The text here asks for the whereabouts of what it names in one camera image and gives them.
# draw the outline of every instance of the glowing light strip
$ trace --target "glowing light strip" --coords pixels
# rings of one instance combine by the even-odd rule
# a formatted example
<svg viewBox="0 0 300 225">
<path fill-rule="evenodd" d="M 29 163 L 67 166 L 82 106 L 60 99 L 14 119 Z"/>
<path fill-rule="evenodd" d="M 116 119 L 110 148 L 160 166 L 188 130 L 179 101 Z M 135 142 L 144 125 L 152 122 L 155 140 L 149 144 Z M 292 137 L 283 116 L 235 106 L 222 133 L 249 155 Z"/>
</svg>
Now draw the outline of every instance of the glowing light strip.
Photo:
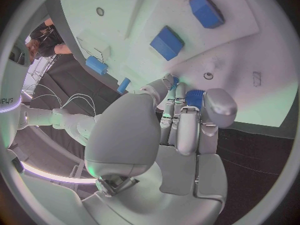
<svg viewBox="0 0 300 225">
<path fill-rule="evenodd" d="M 46 179 L 51 179 L 51 180 L 55 180 L 55 181 L 59 181 L 59 182 L 64 182 L 64 183 L 73 183 L 73 184 L 94 184 L 96 183 L 96 179 L 95 178 L 73 178 L 73 177 L 65 177 L 65 176 L 58 176 L 58 175 L 54 175 L 45 171 L 41 171 L 38 170 L 32 166 L 29 166 L 28 164 L 21 162 L 24 166 L 24 168 L 36 175 L 39 175 L 43 178 Z"/>
<path fill-rule="evenodd" d="M 27 97 L 29 97 L 30 99 L 33 99 L 33 97 L 30 96 L 27 92 L 23 91 L 23 93 L 24 93 Z"/>
<path fill-rule="evenodd" d="M 10 107 L 10 108 L 0 109 L 0 113 L 6 113 L 6 112 L 9 112 L 9 111 L 11 111 L 11 110 L 14 110 L 14 109 L 16 109 L 20 104 L 21 104 L 21 98 L 20 98 L 20 100 L 17 102 L 16 105 L 14 105 L 14 106 L 12 106 L 12 107 Z"/>
</svg>

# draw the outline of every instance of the black shirt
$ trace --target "black shirt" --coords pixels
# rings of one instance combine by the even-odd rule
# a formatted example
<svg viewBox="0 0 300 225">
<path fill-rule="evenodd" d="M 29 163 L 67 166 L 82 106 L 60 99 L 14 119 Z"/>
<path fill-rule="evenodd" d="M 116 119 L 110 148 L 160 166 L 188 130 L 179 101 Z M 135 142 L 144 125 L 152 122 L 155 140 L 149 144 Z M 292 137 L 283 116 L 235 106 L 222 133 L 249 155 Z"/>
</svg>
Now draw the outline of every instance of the black shirt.
<svg viewBox="0 0 300 225">
<path fill-rule="evenodd" d="M 55 54 L 54 47 L 64 43 L 64 40 L 54 25 L 46 26 L 43 22 L 30 34 L 31 39 L 39 40 L 38 54 L 35 58 L 50 57 Z"/>
</svg>

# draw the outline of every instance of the person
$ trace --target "person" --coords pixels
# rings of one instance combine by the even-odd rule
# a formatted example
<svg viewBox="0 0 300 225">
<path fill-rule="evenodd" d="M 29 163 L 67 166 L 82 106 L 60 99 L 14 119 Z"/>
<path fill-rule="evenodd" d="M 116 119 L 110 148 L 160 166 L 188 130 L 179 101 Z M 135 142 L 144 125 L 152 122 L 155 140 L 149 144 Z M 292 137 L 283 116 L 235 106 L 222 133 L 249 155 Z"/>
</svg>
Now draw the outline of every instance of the person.
<svg viewBox="0 0 300 225">
<path fill-rule="evenodd" d="M 40 57 L 50 57 L 54 54 L 71 54 L 72 52 L 55 28 L 51 18 L 39 25 L 30 34 L 30 41 L 26 44 L 32 63 Z"/>
</svg>

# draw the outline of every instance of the blue object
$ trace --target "blue object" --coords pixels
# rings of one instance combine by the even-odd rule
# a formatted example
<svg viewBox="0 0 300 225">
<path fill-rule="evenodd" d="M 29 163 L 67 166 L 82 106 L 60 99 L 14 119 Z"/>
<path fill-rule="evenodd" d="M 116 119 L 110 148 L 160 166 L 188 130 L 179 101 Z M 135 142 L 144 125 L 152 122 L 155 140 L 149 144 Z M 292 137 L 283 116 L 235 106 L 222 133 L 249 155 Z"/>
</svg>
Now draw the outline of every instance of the blue object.
<svg viewBox="0 0 300 225">
<path fill-rule="evenodd" d="M 100 75 L 104 75 L 108 72 L 108 66 L 105 63 L 100 62 L 96 57 L 89 56 L 85 61 L 85 65 L 93 69 Z"/>
<path fill-rule="evenodd" d="M 199 108 L 202 107 L 202 100 L 203 100 L 203 90 L 191 90 L 188 91 L 185 95 L 185 101 L 188 106 L 194 106 Z"/>
<path fill-rule="evenodd" d="M 168 26 L 165 26 L 150 45 L 169 61 L 178 55 L 184 42 Z"/>
<path fill-rule="evenodd" d="M 173 82 L 173 86 L 171 87 L 170 91 L 172 91 L 173 89 L 177 88 L 177 85 L 179 83 L 179 78 L 176 76 L 173 76 L 174 82 Z"/>
<path fill-rule="evenodd" d="M 117 91 L 120 94 L 123 94 L 129 83 L 130 83 L 130 80 L 127 77 L 125 77 L 124 80 L 122 81 L 122 83 L 120 84 L 120 86 L 117 88 Z"/>
<path fill-rule="evenodd" d="M 206 29 L 214 29 L 225 23 L 221 11 L 211 0 L 189 0 L 194 16 Z"/>
</svg>

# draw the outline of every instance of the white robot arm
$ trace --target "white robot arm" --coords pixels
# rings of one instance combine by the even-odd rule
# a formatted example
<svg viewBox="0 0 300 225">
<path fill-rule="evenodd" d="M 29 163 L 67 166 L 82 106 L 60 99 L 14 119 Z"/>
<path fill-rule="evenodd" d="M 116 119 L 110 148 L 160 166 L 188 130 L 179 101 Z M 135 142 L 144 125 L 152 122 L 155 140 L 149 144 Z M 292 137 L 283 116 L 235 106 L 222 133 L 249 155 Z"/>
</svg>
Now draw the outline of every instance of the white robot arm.
<svg viewBox="0 0 300 225">
<path fill-rule="evenodd" d="M 53 110 L 30 108 L 21 103 L 18 130 L 27 126 L 53 126 L 55 129 L 65 129 L 73 139 L 85 146 L 99 117 L 100 114 L 95 117 L 69 114 L 63 108 Z"/>
</svg>

